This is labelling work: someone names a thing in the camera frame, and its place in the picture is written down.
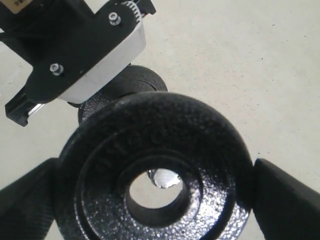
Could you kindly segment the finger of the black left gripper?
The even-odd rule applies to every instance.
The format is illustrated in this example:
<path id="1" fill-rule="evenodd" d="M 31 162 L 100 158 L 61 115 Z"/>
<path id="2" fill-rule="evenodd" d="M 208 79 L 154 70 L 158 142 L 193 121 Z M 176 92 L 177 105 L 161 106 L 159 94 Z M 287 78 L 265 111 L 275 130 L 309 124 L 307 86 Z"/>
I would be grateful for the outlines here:
<path id="1" fill-rule="evenodd" d="M 16 124 L 25 127 L 30 116 L 41 109 L 44 104 L 34 103 L 28 99 L 25 92 L 18 92 L 5 104 L 6 117 Z"/>

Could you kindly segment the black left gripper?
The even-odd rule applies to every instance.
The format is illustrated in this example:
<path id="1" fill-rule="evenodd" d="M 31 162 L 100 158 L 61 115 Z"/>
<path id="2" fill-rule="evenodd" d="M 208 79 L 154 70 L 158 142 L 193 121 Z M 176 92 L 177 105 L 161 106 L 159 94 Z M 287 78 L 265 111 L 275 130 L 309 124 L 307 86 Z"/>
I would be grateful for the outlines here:
<path id="1" fill-rule="evenodd" d="M 130 6 L 138 8 L 141 16 L 144 18 L 146 15 L 154 15 L 157 11 L 151 0 L 110 0 L 109 5 L 112 11 L 121 16 L 123 9 Z"/>

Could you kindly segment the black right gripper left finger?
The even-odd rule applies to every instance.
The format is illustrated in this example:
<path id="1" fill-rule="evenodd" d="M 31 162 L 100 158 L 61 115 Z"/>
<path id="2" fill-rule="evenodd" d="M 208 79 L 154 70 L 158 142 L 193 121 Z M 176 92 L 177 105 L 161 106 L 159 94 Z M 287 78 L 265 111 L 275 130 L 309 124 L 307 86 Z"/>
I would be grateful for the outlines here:
<path id="1" fill-rule="evenodd" d="M 0 238 L 43 240 L 54 221 L 57 158 L 43 163 L 0 190 Z"/>

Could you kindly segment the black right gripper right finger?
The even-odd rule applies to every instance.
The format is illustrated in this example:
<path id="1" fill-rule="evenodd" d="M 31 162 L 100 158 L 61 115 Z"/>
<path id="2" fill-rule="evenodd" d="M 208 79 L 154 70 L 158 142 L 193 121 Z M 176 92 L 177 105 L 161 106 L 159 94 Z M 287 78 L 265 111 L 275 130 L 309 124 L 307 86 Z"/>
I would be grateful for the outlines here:
<path id="1" fill-rule="evenodd" d="M 264 238 L 318 240 L 320 194 L 266 159 L 253 169 L 253 212 Z"/>

